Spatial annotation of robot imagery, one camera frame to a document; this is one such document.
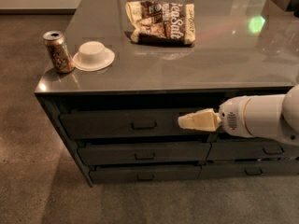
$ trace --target baseboard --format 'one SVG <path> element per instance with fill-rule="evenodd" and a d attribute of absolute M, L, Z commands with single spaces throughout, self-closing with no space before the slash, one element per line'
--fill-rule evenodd
<path fill-rule="evenodd" d="M 0 9 L 0 15 L 74 15 L 75 9 Z"/>

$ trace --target can top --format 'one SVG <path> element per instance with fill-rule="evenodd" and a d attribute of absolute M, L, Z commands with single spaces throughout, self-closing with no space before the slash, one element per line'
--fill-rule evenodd
<path fill-rule="evenodd" d="M 63 33 L 60 32 L 60 31 L 49 31 L 49 32 L 46 32 L 43 37 L 45 40 L 48 40 L 48 41 L 55 41 L 55 40 L 58 40 L 59 38 L 63 37 Z"/>

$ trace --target drawer handle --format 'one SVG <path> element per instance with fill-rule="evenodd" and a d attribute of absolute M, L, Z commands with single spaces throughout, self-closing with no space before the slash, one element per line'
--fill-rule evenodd
<path fill-rule="evenodd" d="M 155 179 L 155 175 L 151 175 L 150 177 L 140 177 L 137 176 L 137 181 L 146 182 L 146 181 L 153 181 Z"/>
<path fill-rule="evenodd" d="M 148 157 L 138 157 L 138 155 L 135 154 L 135 159 L 137 161 L 151 161 L 151 160 L 156 159 L 156 154 L 152 153 L 151 156 L 148 156 Z"/>
<path fill-rule="evenodd" d="M 263 171 L 261 168 L 259 168 L 259 170 L 257 170 L 257 172 L 254 172 L 254 171 L 249 172 L 247 169 L 245 169 L 245 174 L 246 175 L 263 175 Z"/>
<path fill-rule="evenodd" d="M 263 152 L 266 155 L 281 155 L 281 154 L 284 154 L 284 149 L 282 147 L 280 147 L 280 150 L 278 150 L 278 151 L 267 151 L 265 148 L 263 148 Z"/>
<path fill-rule="evenodd" d="M 154 121 L 149 124 L 138 124 L 138 123 L 131 123 L 131 128 L 133 130 L 139 131 L 139 130 L 153 130 L 157 128 L 157 122 Z"/>

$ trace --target table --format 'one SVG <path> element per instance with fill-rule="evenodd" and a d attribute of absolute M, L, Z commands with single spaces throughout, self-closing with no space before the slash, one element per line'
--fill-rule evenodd
<path fill-rule="evenodd" d="M 48 63 L 35 91 L 88 183 L 297 175 L 298 147 L 177 119 L 298 84 L 299 20 L 268 0 L 163 0 L 194 3 L 195 46 L 137 45 L 127 1 L 82 0 L 65 33 L 72 55 L 91 40 L 112 49 L 111 66 L 58 75 Z"/>

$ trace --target black vent on robot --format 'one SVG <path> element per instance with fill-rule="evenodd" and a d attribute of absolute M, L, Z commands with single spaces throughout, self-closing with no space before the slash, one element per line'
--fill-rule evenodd
<path fill-rule="evenodd" d="M 237 128 L 236 115 L 233 112 L 227 115 L 227 123 L 231 129 L 235 130 Z"/>

